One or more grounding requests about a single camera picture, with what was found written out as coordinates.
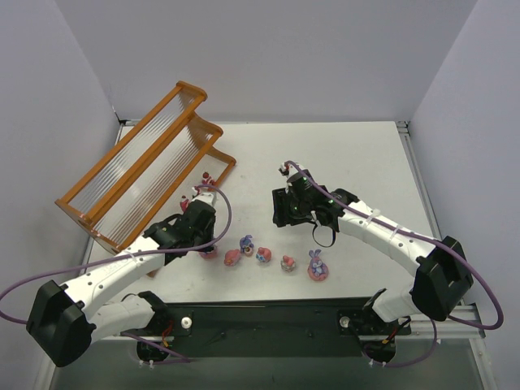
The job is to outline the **red pink bear toy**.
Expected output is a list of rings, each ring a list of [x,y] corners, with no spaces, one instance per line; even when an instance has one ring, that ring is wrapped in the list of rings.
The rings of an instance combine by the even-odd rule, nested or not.
[[[181,198],[180,209],[182,210],[182,212],[185,212],[187,210],[189,203],[190,203],[190,200],[186,196],[183,196]]]

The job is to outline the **purple creature pink donut toy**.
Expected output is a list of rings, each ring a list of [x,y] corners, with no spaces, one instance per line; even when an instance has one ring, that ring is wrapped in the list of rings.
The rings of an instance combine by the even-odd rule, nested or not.
[[[204,260],[212,260],[212,259],[214,259],[214,258],[216,258],[218,256],[218,250],[217,249],[213,249],[213,250],[211,250],[209,252],[200,252],[199,255]]]

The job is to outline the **red white cake toy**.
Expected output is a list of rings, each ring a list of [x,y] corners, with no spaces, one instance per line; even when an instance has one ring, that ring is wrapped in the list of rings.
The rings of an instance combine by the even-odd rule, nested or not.
[[[202,178],[201,178],[201,184],[208,184],[211,186],[215,186],[216,180],[208,171],[204,171],[202,174]]]

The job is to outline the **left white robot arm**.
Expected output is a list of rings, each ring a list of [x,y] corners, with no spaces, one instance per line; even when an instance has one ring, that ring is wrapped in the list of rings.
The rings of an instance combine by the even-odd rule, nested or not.
[[[128,247],[129,258],[111,262],[63,284],[50,280],[37,291],[26,329],[58,367],[77,360],[92,343],[133,329],[167,325],[167,305],[151,292],[123,301],[111,298],[145,274],[207,249],[214,238],[215,208],[191,201],[178,218],[152,224]]]

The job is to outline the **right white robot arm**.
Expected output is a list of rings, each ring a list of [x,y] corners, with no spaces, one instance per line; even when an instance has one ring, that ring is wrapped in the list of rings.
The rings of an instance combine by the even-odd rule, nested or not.
[[[473,284],[462,266],[460,243],[451,237],[442,244],[430,237],[411,237],[411,232],[370,208],[356,195],[342,189],[329,193],[311,184],[308,171],[286,169],[283,188],[273,190],[274,224],[281,228],[312,223],[363,241],[404,268],[413,281],[400,289],[383,288],[368,302],[369,310],[390,323],[412,314],[444,321]]]

